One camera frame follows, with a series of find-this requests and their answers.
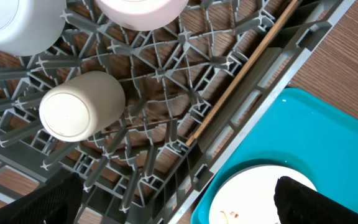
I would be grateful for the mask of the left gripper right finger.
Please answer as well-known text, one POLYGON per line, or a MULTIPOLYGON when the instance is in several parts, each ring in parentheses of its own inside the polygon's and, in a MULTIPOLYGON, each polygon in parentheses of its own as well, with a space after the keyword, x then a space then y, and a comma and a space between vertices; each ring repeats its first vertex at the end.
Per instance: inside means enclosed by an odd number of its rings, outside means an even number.
POLYGON ((288 177, 273 196, 281 224, 358 224, 358 213, 288 177))

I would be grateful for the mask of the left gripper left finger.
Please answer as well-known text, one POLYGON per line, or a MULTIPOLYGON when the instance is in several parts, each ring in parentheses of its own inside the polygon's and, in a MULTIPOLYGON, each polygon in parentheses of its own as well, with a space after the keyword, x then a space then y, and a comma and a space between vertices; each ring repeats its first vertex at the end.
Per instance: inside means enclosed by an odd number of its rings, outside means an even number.
POLYGON ((73 224, 81 207, 83 183, 65 174, 0 208, 0 224, 73 224))

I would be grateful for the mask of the large white plate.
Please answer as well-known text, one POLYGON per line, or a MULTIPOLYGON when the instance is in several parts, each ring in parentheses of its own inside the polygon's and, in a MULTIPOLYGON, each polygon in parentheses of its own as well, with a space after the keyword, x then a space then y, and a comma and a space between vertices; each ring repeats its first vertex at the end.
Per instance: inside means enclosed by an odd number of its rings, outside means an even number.
POLYGON ((237 172, 219 188, 209 209, 209 223, 280 223, 273 197, 277 180, 283 176, 316 189, 309 178, 294 169, 252 166, 237 172))

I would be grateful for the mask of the cream cup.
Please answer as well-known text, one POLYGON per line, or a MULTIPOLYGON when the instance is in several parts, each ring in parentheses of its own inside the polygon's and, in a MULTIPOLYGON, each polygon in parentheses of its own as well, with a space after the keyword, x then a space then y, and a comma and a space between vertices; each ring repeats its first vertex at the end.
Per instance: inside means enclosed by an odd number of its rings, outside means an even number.
POLYGON ((49 90, 40 102, 39 117, 53 137, 78 142, 117 121, 125 105, 118 80, 106 72, 92 71, 49 90))

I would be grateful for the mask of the grey-green bowl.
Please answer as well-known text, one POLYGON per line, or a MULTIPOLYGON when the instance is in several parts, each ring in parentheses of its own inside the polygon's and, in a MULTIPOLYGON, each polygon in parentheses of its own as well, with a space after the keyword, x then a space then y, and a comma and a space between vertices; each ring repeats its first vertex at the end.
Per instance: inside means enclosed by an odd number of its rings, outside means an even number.
POLYGON ((51 47, 62 34, 65 0, 0 0, 0 51, 30 56, 51 47))

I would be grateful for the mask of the small pink bowl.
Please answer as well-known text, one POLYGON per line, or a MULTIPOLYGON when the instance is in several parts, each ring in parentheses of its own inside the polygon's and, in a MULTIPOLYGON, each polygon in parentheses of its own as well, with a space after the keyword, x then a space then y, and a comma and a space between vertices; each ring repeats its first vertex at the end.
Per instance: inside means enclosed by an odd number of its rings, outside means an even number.
POLYGON ((131 30, 159 29, 176 19, 188 0, 95 0, 114 23, 131 30))

